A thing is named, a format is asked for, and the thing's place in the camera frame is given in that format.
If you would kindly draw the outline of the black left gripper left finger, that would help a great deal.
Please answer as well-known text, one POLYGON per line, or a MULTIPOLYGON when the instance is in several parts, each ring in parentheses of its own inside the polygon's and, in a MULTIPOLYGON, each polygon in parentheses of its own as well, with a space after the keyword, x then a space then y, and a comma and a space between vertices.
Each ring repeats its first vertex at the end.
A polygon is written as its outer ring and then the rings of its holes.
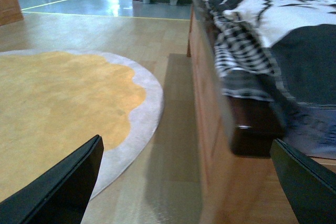
POLYGON ((99 135, 1 202, 1 223, 81 223, 103 154, 99 135))

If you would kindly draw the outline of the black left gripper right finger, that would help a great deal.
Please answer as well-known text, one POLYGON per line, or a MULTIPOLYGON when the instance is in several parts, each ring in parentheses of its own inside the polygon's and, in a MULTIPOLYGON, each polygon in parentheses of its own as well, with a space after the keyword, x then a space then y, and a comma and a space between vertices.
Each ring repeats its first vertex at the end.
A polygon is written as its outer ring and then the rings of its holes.
POLYGON ((282 140, 270 156, 299 223, 335 223, 335 173, 282 140))

